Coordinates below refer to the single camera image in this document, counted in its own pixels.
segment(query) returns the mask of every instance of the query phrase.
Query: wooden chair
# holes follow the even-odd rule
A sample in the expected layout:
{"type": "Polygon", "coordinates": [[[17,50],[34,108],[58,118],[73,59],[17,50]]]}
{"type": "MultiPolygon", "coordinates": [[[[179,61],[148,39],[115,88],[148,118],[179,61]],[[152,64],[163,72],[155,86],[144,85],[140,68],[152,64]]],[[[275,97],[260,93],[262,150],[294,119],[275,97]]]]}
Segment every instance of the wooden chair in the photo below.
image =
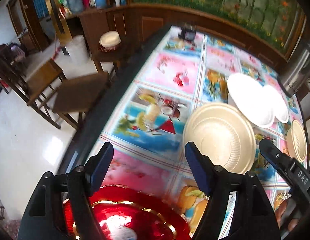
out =
{"type": "Polygon", "coordinates": [[[54,89],[51,84],[58,78],[62,82],[66,80],[63,70],[52,59],[42,65],[26,82],[19,73],[11,68],[7,60],[0,55],[0,77],[27,103],[28,106],[33,108],[56,128],[60,129],[60,125],[50,116],[49,106],[47,106],[46,103],[43,104],[43,101],[47,98],[43,92],[48,87],[51,88],[52,92],[48,96],[51,98],[53,94],[56,93],[56,89],[54,89]]]}
{"type": "MultiPolygon", "coordinates": [[[[91,109],[109,86],[108,72],[65,80],[56,89],[57,97],[52,111],[77,130],[82,125],[83,113],[86,114],[91,109]],[[79,113],[78,121],[69,114],[75,112],[79,113]]],[[[50,98],[47,97],[42,105],[45,105],[50,98]]]]}

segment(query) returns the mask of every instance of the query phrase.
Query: floor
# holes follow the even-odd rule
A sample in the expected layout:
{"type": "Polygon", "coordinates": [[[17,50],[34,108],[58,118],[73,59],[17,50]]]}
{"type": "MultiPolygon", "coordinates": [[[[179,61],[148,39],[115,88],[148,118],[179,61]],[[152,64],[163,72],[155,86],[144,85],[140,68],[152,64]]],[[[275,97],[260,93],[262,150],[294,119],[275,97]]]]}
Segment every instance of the floor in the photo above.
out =
{"type": "MultiPolygon", "coordinates": [[[[54,44],[27,59],[30,75],[54,54],[54,44]]],[[[55,59],[68,79],[96,72],[89,60],[75,65],[70,56],[59,53],[55,59]]],[[[103,64],[104,70],[111,63],[103,64]]],[[[56,129],[14,92],[0,94],[0,198],[9,219],[20,219],[40,177],[55,172],[75,133],[68,123],[56,129]]]]}

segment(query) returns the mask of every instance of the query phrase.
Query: metal cylinder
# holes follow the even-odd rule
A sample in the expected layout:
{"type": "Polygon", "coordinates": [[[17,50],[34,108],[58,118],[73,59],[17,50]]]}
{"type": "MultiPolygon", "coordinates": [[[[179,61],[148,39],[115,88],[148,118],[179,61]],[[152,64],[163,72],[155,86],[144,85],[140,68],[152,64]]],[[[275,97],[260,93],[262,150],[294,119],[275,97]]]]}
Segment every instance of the metal cylinder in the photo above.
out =
{"type": "Polygon", "coordinates": [[[283,91],[292,97],[310,74],[310,42],[300,40],[286,66],[286,71],[278,76],[283,91]]]}

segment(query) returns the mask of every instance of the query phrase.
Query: white bucket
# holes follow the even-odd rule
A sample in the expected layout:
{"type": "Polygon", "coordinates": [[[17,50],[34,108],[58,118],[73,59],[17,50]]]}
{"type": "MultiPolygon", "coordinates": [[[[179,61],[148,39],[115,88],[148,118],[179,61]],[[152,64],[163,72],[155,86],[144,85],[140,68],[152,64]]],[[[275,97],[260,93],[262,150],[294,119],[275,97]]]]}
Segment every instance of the white bucket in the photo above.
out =
{"type": "Polygon", "coordinates": [[[76,65],[82,65],[88,61],[89,55],[82,35],[75,36],[65,47],[76,65]]]}

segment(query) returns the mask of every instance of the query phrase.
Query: paper bowl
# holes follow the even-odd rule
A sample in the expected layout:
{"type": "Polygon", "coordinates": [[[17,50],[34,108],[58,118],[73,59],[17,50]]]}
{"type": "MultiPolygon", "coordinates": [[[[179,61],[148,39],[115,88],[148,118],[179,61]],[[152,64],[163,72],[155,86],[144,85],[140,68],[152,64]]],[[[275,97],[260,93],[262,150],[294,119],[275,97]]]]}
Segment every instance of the paper bowl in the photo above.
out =
{"type": "Polygon", "coordinates": [[[120,37],[118,32],[116,31],[106,32],[101,36],[99,43],[106,49],[118,45],[120,43],[120,37]]]}
{"type": "Polygon", "coordinates": [[[286,135],[286,142],[290,156],[303,162],[307,154],[307,144],[304,129],[299,121],[293,120],[286,135]]]}
{"type": "Polygon", "coordinates": [[[265,85],[263,91],[268,95],[270,104],[272,105],[275,116],[274,122],[287,123],[289,120],[289,111],[281,94],[270,85],[265,85]]]}
{"type": "Polygon", "coordinates": [[[254,125],[269,128],[274,122],[273,108],[263,87],[253,78],[236,73],[227,80],[229,104],[236,106],[254,125]]]}
{"type": "Polygon", "coordinates": [[[214,165],[229,172],[244,174],[255,157],[255,137],[250,123],[233,106],[208,103],[188,119],[183,132],[183,146],[194,142],[214,165]]]}

